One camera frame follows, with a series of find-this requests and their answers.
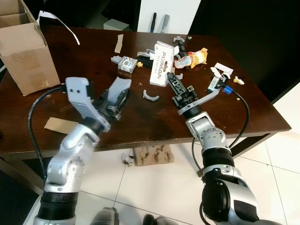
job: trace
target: snack wrapper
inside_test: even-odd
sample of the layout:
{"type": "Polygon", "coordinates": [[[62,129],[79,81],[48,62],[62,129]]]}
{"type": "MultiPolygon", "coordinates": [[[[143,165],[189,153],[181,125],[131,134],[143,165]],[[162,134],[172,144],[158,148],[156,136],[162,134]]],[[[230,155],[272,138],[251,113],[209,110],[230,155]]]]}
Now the snack wrapper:
{"type": "Polygon", "coordinates": [[[185,57],[182,57],[180,60],[174,61],[174,66],[177,69],[181,69],[184,67],[191,67],[194,68],[196,65],[200,63],[206,64],[206,58],[207,58],[207,49],[203,48],[197,52],[188,52],[188,55],[185,57]]]}

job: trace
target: white wall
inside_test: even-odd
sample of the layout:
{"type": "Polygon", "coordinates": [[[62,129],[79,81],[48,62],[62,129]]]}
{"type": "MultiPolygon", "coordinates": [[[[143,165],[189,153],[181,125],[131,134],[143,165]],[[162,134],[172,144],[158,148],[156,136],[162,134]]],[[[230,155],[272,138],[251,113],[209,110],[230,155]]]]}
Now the white wall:
{"type": "Polygon", "coordinates": [[[188,34],[201,0],[142,0],[137,31],[150,32],[157,13],[154,32],[160,33],[165,14],[170,15],[166,33],[188,34]]]}

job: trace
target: black cable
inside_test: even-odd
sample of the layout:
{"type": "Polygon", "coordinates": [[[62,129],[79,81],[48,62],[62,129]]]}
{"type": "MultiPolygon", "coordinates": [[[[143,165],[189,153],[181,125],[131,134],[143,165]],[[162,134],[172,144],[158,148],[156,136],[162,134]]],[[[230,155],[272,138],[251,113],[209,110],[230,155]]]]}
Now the black cable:
{"type": "Polygon", "coordinates": [[[196,160],[196,157],[195,157],[195,153],[194,153],[194,143],[195,143],[195,138],[193,138],[193,141],[192,141],[192,155],[193,155],[193,159],[194,159],[194,161],[195,161],[195,163],[196,163],[196,166],[198,167],[199,170],[201,170],[201,168],[200,168],[200,166],[199,166],[199,164],[198,164],[198,162],[197,162],[197,160],[196,160]]]}
{"type": "Polygon", "coordinates": [[[246,130],[247,126],[248,126],[248,123],[249,123],[249,120],[250,120],[250,110],[249,110],[249,106],[247,104],[247,102],[245,101],[245,99],[242,98],[241,95],[239,95],[237,92],[235,92],[235,90],[232,90],[232,92],[238,97],[240,98],[240,100],[242,100],[245,108],[246,108],[246,121],[245,121],[245,124],[244,124],[244,127],[243,129],[240,131],[239,135],[236,137],[236,139],[231,143],[231,145],[229,145],[229,148],[232,148],[235,143],[239,140],[239,138],[243,135],[244,131],[246,130]]]}
{"type": "Polygon", "coordinates": [[[34,146],[34,149],[37,153],[37,157],[39,159],[39,162],[41,164],[41,167],[42,167],[42,171],[43,171],[43,176],[44,176],[44,183],[46,182],[46,178],[47,178],[47,173],[46,173],[46,169],[44,167],[44,162],[43,162],[43,157],[42,157],[42,154],[41,154],[41,150],[39,149],[38,147],[38,143],[36,141],[36,138],[34,137],[34,134],[33,134],[33,130],[32,130],[32,114],[37,106],[37,104],[44,98],[46,97],[47,95],[53,93],[53,92],[56,92],[58,90],[62,90],[62,87],[57,87],[57,88],[54,88],[52,90],[49,90],[47,92],[45,92],[44,94],[42,94],[40,97],[38,97],[35,102],[32,104],[31,108],[30,108],[30,111],[29,111],[29,114],[28,114],[28,120],[27,120],[27,127],[28,127],[28,131],[29,131],[29,134],[30,134],[30,138],[33,142],[33,146],[34,146]]]}
{"type": "Polygon", "coordinates": [[[201,202],[200,208],[199,208],[199,213],[200,213],[201,220],[202,220],[206,225],[210,225],[210,224],[205,220],[204,215],[203,215],[203,212],[202,212],[202,209],[203,209],[203,203],[201,202]]]}

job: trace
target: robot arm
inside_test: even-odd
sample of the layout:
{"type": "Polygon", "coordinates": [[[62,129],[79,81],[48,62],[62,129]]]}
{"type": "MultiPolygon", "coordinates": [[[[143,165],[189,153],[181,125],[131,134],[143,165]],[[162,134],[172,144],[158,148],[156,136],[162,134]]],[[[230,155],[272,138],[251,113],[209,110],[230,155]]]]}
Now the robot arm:
{"type": "Polygon", "coordinates": [[[214,98],[221,88],[227,93],[232,91],[225,86],[227,78],[214,77],[207,90],[209,94],[201,99],[198,99],[192,86],[186,90],[173,73],[168,73],[168,82],[176,93],[173,102],[179,115],[185,116],[188,129],[202,146],[202,180],[205,186],[200,206],[201,216],[203,208],[205,215],[217,225],[277,224],[259,220],[256,199],[240,171],[234,166],[225,133],[215,127],[209,115],[200,107],[214,98]]]}
{"type": "Polygon", "coordinates": [[[82,115],[83,121],[60,144],[59,152],[47,168],[47,180],[41,206],[34,225],[74,225],[77,196],[84,167],[110,124],[120,119],[131,80],[117,78],[99,99],[92,99],[92,82],[86,78],[66,79],[69,101],[82,115]]]}

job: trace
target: person's foot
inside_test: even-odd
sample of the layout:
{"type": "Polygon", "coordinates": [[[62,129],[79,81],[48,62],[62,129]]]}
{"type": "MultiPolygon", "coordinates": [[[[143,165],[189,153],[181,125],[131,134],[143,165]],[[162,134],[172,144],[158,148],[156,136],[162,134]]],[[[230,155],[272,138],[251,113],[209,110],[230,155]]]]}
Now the person's foot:
{"type": "Polygon", "coordinates": [[[144,216],[144,219],[142,220],[142,225],[157,225],[157,222],[154,218],[154,216],[150,214],[146,214],[144,216]]]}

